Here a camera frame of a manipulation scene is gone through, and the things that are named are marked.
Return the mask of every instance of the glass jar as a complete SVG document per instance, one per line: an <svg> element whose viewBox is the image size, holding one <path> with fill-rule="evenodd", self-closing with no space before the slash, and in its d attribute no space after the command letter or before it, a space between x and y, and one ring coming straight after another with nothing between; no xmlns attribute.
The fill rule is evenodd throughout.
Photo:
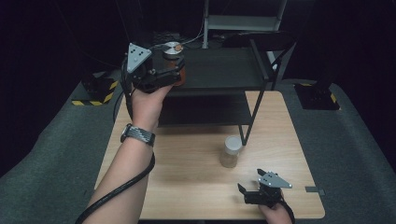
<svg viewBox="0 0 396 224"><path fill-rule="evenodd" d="M226 168L233 168L238 163L239 151L242 148L241 138L228 136L224 142L224 150L220 155L220 163Z"/></svg>

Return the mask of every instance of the wooden tabletop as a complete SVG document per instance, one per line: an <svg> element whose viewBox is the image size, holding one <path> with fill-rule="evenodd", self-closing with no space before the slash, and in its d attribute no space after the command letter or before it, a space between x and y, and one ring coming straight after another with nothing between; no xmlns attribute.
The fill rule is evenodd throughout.
<svg viewBox="0 0 396 224"><path fill-rule="evenodd" d="M247 92L251 110L257 94ZM95 187L113 160L128 122L122 102ZM236 126L159 128L156 135L156 165L149 175L141 219L263 219L257 205L245 204L237 187L240 183L247 190L257 190L258 168L278 173L293 185L283 193L296 218L325 215L318 194L305 191L315 182L278 91L264 94L235 168L222 167L219 154L227 136L239 136Z"/></svg>

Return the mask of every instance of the wristwatch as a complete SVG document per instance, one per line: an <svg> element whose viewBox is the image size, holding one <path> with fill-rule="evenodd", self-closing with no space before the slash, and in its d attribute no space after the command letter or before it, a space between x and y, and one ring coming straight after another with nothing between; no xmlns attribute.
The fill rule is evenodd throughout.
<svg viewBox="0 0 396 224"><path fill-rule="evenodd" d="M125 140L126 137L132 137L137 140L140 140L147 145L153 147L154 146L154 140L155 140L155 134L150 133L146 130L143 130L141 128L133 126L131 123L127 124L122 131L121 135L121 142Z"/></svg>

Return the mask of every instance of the gray floor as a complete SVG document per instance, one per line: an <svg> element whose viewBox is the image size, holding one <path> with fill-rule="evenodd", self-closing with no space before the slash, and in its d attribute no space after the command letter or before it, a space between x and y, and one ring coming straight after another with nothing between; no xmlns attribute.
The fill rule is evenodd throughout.
<svg viewBox="0 0 396 224"><path fill-rule="evenodd" d="M314 180L325 191L321 200L326 211L323 219L297 223L396 223L396 175L355 107L333 85L331 91L341 110L303 110L292 85L295 81L305 82L285 80L276 89L285 98ZM0 223L75 222L92 195L119 94L120 85L108 105L65 102L32 152L0 178Z"/></svg>

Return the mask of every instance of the black strap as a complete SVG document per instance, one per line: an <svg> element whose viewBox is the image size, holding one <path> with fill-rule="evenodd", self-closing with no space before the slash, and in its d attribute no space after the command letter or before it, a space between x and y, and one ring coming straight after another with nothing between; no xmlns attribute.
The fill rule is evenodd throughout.
<svg viewBox="0 0 396 224"><path fill-rule="evenodd" d="M294 213L293 213L293 210L291 210L290 206L284 200L279 201L279 203L282 204L285 207L286 211L289 214L291 223L295 224L296 223L296 219L294 218Z"/></svg>

